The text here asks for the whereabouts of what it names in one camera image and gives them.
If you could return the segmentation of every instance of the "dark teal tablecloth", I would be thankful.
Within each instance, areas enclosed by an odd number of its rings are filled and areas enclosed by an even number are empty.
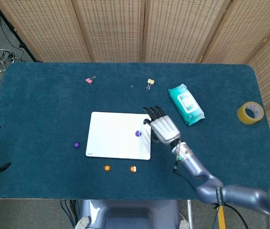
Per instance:
[[[87,84],[93,75],[97,78]],[[151,90],[148,78],[155,80]],[[167,90],[181,83],[206,117],[190,127],[168,96]],[[266,117],[254,125],[239,121],[237,109],[247,101],[262,105],[254,71],[246,65],[12,64],[0,87],[0,166],[12,162],[0,173],[0,198],[195,198],[172,172],[175,159],[167,146],[152,143],[149,161],[85,156],[92,111],[144,113],[143,106],[154,105],[172,118],[182,139],[224,184],[266,190],[270,130]],[[109,173],[105,164],[112,166]],[[131,165],[137,167],[134,174]]]

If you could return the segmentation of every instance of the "tape roll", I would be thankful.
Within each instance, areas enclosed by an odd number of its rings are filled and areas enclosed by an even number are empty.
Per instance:
[[[255,117],[254,118],[249,117],[246,114],[245,109],[250,109],[254,113]],[[244,124],[248,124],[248,125],[253,124],[261,120],[263,117],[264,117],[264,111],[263,111],[262,106],[260,106],[258,103],[255,103],[255,102],[247,102],[238,109],[238,118]]]

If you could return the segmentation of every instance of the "teal wet wipes pack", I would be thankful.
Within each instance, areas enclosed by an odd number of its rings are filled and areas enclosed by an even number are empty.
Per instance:
[[[169,89],[169,96],[188,125],[196,123],[198,120],[205,118],[204,112],[197,104],[196,100],[182,83],[180,86]]]

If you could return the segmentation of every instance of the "white board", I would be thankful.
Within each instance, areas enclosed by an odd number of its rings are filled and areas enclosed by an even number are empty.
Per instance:
[[[149,160],[151,127],[147,114],[92,112],[86,156]]]

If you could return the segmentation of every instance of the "cable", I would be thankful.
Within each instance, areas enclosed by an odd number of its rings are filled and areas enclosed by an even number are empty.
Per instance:
[[[65,206],[66,206],[66,208],[67,208],[67,211],[68,211],[68,213],[69,213],[69,216],[70,216],[70,218],[72,219],[72,225],[74,226],[74,225],[76,225],[75,223],[74,223],[74,221],[73,221],[73,217],[72,217],[72,214],[70,213],[70,211],[69,211],[69,208],[67,207],[67,203],[66,203],[66,199],[64,200],[64,202],[65,202]]]
[[[77,209],[76,209],[76,200],[75,199],[70,199],[69,200],[69,205],[70,205],[70,208],[72,210],[72,213],[73,213],[73,216],[74,216],[74,220],[75,220],[75,223],[78,223],[78,214],[77,214]]]
[[[79,201],[77,200],[77,206],[78,206],[78,216],[80,217],[80,208],[79,208]]]
[[[186,220],[185,217],[182,215],[182,213],[179,213],[179,214],[183,218],[183,220]]]
[[[240,217],[240,219],[242,220],[242,222],[243,222],[245,228],[246,228],[246,229],[249,229],[249,227],[248,227],[248,225],[246,224],[244,218],[241,216],[240,212],[238,212],[237,209],[235,209],[233,206],[228,205],[228,204],[225,204],[224,206],[225,206],[225,207],[229,207],[230,209],[234,210],[234,211],[237,213],[237,215]]]
[[[176,161],[178,161],[179,151],[180,151],[180,148],[181,148],[181,144],[182,144],[182,141],[179,140],[179,141],[178,141],[178,147],[177,147],[177,149],[176,149],[176,151],[177,151],[177,158],[176,158]]]
[[[22,56],[24,55],[25,52],[24,52],[24,50],[22,50],[22,49],[20,49],[20,48],[17,48],[17,47],[15,47],[14,45],[11,44],[11,42],[9,41],[9,38],[7,37],[5,31],[4,31],[3,28],[2,28],[2,24],[1,24],[1,16],[0,16],[0,27],[1,27],[1,30],[2,30],[3,34],[4,34],[5,37],[7,38],[9,44],[10,44],[12,47],[14,47],[14,48],[16,48],[16,49],[22,51],[22,55],[21,55],[21,62],[22,62]]]
[[[174,173],[178,174],[180,177],[182,177],[183,179],[185,179],[187,181],[187,183],[192,187],[192,189],[194,191],[196,191],[196,189],[194,188],[194,186],[191,184],[190,180],[188,178],[186,178],[183,174],[181,174],[180,172],[178,172],[177,170],[173,170]]]
[[[79,204],[78,204],[78,200],[74,200],[74,217],[75,217],[75,220],[76,222],[78,223],[79,221]]]
[[[216,228],[216,221],[217,221],[217,218],[218,218],[219,209],[220,209],[220,208],[219,208],[219,206],[218,206],[217,213],[216,213],[216,217],[215,217],[215,221],[213,221],[212,229],[215,229],[215,228]]]
[[[63,211],[66,213],[66,215],[68,216],[68,218],[69,218],[69,221],[71,222],[71,224],[72,224],[72,226],[74,227],[75,225],[74,225],[74,223],[73,223],[73,220],[72,220],[72,218],[71,218],[71,216],[68,214],[68,212],[65,210],[65,208],[63,207],[63,200],[62,199],[60,199],[60,206],[61,206],[61,208],[63,209]]]

